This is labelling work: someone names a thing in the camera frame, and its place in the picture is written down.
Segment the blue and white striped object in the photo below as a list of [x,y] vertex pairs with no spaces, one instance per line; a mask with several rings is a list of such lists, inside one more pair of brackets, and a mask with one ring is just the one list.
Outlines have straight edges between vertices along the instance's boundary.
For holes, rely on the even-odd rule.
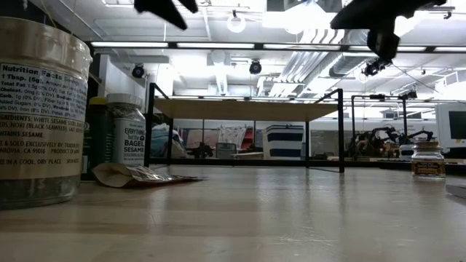
[[272,125],[263,130],[264,158],[300,160],[304,128],[293,125]]

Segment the shelf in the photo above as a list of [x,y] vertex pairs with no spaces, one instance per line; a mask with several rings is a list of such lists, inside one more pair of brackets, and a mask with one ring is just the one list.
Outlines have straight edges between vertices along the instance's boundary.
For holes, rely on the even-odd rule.
[[337,105],[253,101],[154,99],[172,119],[308,122],[337,111]]

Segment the table surface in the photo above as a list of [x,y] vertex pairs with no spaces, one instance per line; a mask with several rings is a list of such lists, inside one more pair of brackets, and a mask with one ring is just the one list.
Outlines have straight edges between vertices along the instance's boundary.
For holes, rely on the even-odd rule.
[[378,169],[168,172],[207,179],[84,183],[70,202],[1,211],[0,261],[466,261],[466,199],[445,182]]
[[154,99],[154,107],[172,119],[308,122],[337,111],[324,103]]

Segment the small glass jar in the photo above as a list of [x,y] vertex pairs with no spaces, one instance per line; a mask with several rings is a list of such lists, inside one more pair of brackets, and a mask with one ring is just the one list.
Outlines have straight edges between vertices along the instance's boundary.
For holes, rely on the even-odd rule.
[[144,165],[146,119],[141,113],[143,100],[130,94],[108,94],[108,108],[114,115],[113,162]]
[[445,178],[445,158],[438,142],[420,141],[413,147],[411,173],[425,178]]

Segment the glass jar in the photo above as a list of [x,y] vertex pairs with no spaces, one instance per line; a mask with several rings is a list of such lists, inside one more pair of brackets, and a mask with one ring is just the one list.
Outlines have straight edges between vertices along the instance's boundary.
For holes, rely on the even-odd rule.
[[144,165],[146,119],[141,113],[143,100],[130,94],[108,94],[108,108],[114,115],[113,162]]
[[438,142],[416,142],[411,161],[411,173],[426,178],[445,178],[445,159]]

